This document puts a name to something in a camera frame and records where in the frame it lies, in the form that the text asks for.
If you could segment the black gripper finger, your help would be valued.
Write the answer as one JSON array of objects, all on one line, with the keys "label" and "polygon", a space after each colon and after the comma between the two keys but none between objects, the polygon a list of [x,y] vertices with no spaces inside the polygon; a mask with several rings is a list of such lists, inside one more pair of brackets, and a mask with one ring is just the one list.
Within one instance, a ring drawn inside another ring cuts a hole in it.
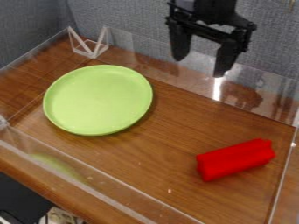
[{"label": "black gripper finger", "polygon": [[178,21],[170,20],[167,24],[170,29],[172,57],[176,61],[182,61],[191,50],[192,35]]},{"label": "black gripper finger", "polygon": [[218,41],[219,49],[216,52],[216,61],[214,68],[214,77],[224,76],[224,73],[232,68],[238,56],[243,52],[243,43],[232,38],[224,38]]}]

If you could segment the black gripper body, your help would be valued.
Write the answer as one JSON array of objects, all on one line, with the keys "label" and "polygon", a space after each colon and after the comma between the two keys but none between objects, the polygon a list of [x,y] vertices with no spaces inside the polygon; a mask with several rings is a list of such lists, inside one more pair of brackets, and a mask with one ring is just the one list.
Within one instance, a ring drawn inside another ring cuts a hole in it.
[{"label": "black gripper body", "polygon": [[167,4],[170,14],[166,24],[175,20],[187,28],[191,37],[216,43],[222,39],[235,39],[243,43],[243,52],[248,50],[258,26],[238,14],[238,0],[170,0]]}]

